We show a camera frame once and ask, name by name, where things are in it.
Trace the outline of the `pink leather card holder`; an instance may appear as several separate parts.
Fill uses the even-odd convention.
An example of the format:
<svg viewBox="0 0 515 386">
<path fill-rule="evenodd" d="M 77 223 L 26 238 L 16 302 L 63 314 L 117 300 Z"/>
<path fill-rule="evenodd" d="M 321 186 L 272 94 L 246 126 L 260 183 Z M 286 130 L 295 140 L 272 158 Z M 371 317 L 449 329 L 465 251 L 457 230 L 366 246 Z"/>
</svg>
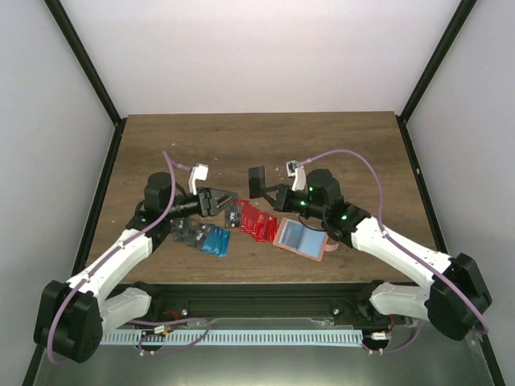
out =
<svg viewBox="0 0 515 386">
<path fill-rule="evenodd" d="M 309 229 L 297 220 L 283 218 L 272 244 L 301 257 L 320 262 L 325 253 L 335 252 L 339 245 L 329 244 L 325 231 Z"/>
</svg>

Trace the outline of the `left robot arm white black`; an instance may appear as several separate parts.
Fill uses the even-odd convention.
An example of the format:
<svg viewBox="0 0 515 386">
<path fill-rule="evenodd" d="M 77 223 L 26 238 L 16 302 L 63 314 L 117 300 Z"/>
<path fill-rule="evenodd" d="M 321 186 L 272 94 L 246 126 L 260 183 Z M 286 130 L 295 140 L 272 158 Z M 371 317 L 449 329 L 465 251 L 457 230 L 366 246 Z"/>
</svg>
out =
<svg viewBox="0 0 515 386">
<path fill-rule="evenodd" d="M 66 282 L 51 281 L 44 287 L 33 339 L 49 355 L 83 363 L 118 327 L 136 318 L 148 325 L 163 318 L 165 306 L 144 289 L 130 287 L 116 296 L 113 289 L 171 234 L 173 220 L 216 216 L 238 197 L 212 187 L 190 187 L 185 195 L 175 189 L 170 173 L 153 173 L 143 200 L 114 244 Z"/>
</svg>

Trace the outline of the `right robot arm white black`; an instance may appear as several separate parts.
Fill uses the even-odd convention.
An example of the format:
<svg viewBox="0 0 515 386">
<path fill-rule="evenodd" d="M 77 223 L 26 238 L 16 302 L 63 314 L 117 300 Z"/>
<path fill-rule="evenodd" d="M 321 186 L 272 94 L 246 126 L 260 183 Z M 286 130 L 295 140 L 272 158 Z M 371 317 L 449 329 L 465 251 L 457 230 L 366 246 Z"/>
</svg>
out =
<svg viewBox="0 0 515 386">
<path fill-rule="evenodd" d="M 480 316 L 492 297 L 472 257 L 451 257 L 426 248 L 379 224 L 366 210 L 348 202 L 328 169 L 309 173 L 299 166 L 290 170 L 292 185 L 267 186 L 265 169 L 249 169 L 249 196 L 264 198 L 275 211 L 320 220 L 317 236 L 331 238 L 368 253 L 409 277 L 414 285 L 376 281 L 357 304 L 363 322 L 374 324 L 397 314 L 426 320 L 444 336 L 460 341 L 484 326 Z"/>
</svg>

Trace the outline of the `red VIP card pile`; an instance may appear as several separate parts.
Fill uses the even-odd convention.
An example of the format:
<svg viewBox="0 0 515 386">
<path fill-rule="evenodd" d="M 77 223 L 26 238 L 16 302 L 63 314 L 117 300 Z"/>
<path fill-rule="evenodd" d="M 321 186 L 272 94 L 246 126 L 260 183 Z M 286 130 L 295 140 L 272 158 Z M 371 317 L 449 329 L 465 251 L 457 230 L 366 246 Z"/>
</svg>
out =
<svg viewBox="0 0 515 386">
<path fill-rule="evenodd" d="M 257 242 L 272 243 L 278 230 L 278 218 L 253 206 L 248 200 L 237 199 L 241 209 L 241 232 Z"/>
</svg>

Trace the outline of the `blue card pile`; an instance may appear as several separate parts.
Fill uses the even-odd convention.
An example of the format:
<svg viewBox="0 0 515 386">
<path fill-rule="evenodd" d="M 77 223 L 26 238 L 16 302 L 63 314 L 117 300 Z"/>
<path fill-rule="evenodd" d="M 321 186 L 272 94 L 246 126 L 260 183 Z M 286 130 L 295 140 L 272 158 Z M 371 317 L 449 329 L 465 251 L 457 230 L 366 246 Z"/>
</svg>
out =
<svg viewBox="0 0 515 386">
<path fill-rule="evenodd" d="M 210 224 L 201 251 L 216 257 L 226 257 L 229 250 L 230 239 L 230 231 Z"/>
</svg>

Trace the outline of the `black card pile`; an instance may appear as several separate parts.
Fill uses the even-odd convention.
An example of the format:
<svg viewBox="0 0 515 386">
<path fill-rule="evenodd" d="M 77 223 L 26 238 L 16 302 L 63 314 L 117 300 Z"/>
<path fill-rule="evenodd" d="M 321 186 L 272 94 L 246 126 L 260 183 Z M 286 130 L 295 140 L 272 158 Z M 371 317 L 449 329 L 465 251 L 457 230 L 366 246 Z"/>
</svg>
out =
<svg viewBox="0 0 515 386">
<path fill-rule="evenodd" d="M 230 205 L 224 210 L 224 213 L 225 225 L 221 228 L 230 231 L 241 226 L 241 209 L 239 205 Z M 171 234 L 174 241 L 201 251 L 209 225 L 191 218 L 174 219 L 171 221 Z"/>
</svg>

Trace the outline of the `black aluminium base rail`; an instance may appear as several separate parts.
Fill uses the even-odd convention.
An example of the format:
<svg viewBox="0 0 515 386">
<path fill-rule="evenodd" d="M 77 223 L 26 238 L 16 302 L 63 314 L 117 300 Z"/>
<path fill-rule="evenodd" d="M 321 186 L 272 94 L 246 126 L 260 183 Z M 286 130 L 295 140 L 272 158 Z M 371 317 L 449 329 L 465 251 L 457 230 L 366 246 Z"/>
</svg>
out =
<svg viewBox="0 0 515 386">
<path fill-rule="evenodd" d="M 152 303 L 145 320 L 180 318 L 334 318 L 338 324 L 385 324 L 388 316 L 368 308 L 363 315 L 366 283 L 297 284 L 133 284 L 117 285 L 113 298 L 135 286 L 147 290 Z"/>
</svg>

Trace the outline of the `left black frame post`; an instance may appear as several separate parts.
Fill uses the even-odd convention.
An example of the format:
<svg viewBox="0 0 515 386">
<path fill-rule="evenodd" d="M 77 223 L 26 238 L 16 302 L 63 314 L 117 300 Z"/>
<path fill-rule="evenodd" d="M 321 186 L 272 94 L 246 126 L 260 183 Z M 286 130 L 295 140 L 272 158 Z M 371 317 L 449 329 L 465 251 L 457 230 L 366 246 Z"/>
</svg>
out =
<svg viewBox="0 0 515 386">
<path fill-rule="evenodd" d="M 61 34 L 72 50 L 73 55 L 76 57 L 78 64 L 87 77 L 109 119 L 115 126 L 119 126 L 122 123 L 122 117 L 117 111 L 117 108 L 115 107 L 115 104 L 113 103 L 112 98 L 98 74 L 86 48 L 84 47 L 76 28 L 73 26 L 72 20 L 69 18 L 64 5 L 59 0 L 44 0 L 43 2 L 50 11 L 51 16 L 55 20 Z"/>
</svg>

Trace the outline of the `black frame post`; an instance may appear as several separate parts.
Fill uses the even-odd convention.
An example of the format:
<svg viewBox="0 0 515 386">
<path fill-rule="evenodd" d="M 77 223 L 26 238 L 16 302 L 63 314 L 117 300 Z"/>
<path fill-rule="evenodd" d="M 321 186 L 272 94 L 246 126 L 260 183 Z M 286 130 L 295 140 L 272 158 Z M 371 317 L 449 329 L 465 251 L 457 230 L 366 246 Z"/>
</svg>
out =
<svg viewBox="0 0 515 386">
<path fill-rule="evenodd" d="M 86 48 L 84 47 L 76 28 L 73 26 L 72 20 L 69 18 L 64 5 L 59 0 L 44 0 L 43 2 L 50 11 L 51 16 L 55 20 L 61 34 L 72 50 L 73 55 L 76 57 L 78 64 L 87 77 L 109 119 L 115 126 L 119 126 L 122 123 L 122 117 L 117 111 L 117 108 L 115 107 L 115 104 L 113 103 L 112 98 L 98 74 Z"/>
<path fill-rule="evenodd" d="M 476 0 L 459 2 L 399 116 L 402 122 L 407 123 L 412 117 L 476 3 Z"/>
</svg>

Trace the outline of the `right black frame post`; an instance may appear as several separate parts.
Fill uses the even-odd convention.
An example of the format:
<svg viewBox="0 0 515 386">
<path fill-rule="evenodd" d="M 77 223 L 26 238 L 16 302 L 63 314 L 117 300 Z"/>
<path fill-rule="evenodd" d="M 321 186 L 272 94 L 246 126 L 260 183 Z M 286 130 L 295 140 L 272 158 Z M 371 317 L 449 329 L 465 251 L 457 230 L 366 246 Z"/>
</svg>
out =
<svg viewBox="0 0 515 386">
<path fill-rule="evenodd" d="M 399 116 L 402 122 L 407 123 L 412 117 L 476 3 L 476 0 L 459 2 Z"/>
</svg>

